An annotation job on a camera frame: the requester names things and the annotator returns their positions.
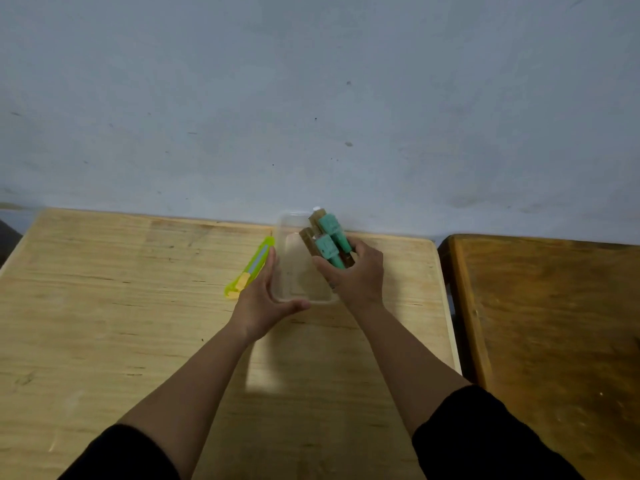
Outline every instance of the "plastic container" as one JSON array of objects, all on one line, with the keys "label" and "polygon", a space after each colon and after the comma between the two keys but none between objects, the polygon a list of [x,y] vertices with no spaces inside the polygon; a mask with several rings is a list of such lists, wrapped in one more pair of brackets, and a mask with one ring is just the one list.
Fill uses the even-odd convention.
[{"label": "plastic container", "polygon": [[328,305],[339,299],[316,270],[300,237],[300,230],[309,227],[310,215],[310,212],[284,214],[274,230],[278,262],[271,281],[271,295],[277,301],[303,298],[315,305]]}]

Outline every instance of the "hand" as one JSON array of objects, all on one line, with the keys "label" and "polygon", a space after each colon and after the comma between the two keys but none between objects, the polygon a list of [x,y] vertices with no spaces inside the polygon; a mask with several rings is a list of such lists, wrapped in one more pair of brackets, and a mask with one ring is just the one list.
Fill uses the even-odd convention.
[{"label": "hand", "polygon": [[248,343],[263,338],[284,317],[311,307],[306,299],[293,299],[286,303],[273,299],[270,288],[275,263],[275,249],[269,248],[260,274],[240,292],[229,320],[229,326],[238,330]]},{"label": "hand", "polygon": [[338,269],[326,259],[314,256],[316,269],[338,293],[352,314],[371,305],[382,305],[382,279],[385,269],[382,253],[363,241],[350,237],[358,261],[348,269]]}]

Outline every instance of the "white wall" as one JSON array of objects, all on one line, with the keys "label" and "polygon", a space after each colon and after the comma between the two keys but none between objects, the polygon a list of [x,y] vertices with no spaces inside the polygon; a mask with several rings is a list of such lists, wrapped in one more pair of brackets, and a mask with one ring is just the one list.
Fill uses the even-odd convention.
[{"label": "white wall", "polygon": [[0,0],[0,71],[19,230],[324,205],[640,244],[640,0]]}]

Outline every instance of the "black sleeve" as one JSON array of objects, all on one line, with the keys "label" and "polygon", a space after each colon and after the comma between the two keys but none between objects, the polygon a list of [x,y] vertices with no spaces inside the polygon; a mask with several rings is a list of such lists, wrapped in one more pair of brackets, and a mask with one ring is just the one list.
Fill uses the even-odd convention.
[{"label": "black sleeve", "polygon": [[180,480],[171,460],[147,435],[116,424],[94,439],[61,476],[73,479]]},{"label": "black sleeve", "polygon": [[429,480],[581,479],[531,428],[478,386],[448,396],[412,438]]}]

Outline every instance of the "tabletop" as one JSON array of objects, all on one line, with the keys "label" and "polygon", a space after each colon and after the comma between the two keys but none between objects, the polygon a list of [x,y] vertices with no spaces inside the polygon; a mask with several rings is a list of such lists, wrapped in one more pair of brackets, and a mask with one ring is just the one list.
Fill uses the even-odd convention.
[{"label": "tabletop", "polygon": [[453,235],[439,250],[480,385],[586,478],[640,478],[640,246]]},{"label": "tabletop", "polygon": [[[268,226],[46,209],[0,271],[0,476],[59,475],[226,323],[223,289]],[[460,370],[435,245],[357,235],[385,253],[384,300]],[[353,318],[279,323],[243,356],[196,478],[421,478]]]}]

